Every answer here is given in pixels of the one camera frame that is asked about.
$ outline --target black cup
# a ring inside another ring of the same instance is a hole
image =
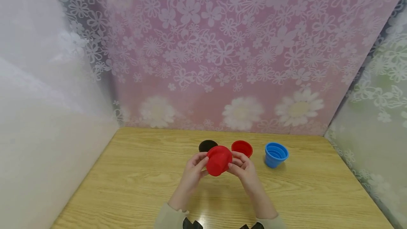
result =
[[[201,142],[201,144],[199,144],[199,152],[208,152],[210,149],[217,145],[218,144],[216,143],[216,141],[204,140],[203,142]]]

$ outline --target person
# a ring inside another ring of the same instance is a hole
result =
[[[208,171],[203,170],[209,160],[206,154],[199,152],[187,162],[178,187],[158,214],[155,229],[183,229],[184,222],[188,220],[188,201],[201,178],[208,175]],[[257,176],[253,162],[242,153],[232,151],[232,154],[233,161],[228,164],[228,172],[240,179],[249,196],[257,218],[256,225],[260,224],[262,227],[259,228],[264,229],[285,229],[284,222]]]

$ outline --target beige sleeve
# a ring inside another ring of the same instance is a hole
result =
[[[274,219],[257,219],[257,222],[263,225],[264,229],[286,229],[284,221],[281,216],[278,215]]]
[[[155,220],[154,229],[182,229],[182,223],[189,211],[176,211],[168,203],[164,203]]]

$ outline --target blue cup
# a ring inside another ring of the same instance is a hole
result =
[[[281,162],[288,158],[288,150],[286,147],[276,142],[267,143],[265,151],[265,163],[270,168],[278,167]]]

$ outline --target wooden table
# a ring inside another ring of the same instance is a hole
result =
[[[117,131],[52,228],[153,228],[185,163],[206,139],[252,144],[251,159],[289,228],[392,228],[323,137],[147,128]],[[263,162],[270,141],[290,152],[276,169]],[[205,177],[188,209],[190,220],[206,229],[255,223],[240,181],[229,173]]]

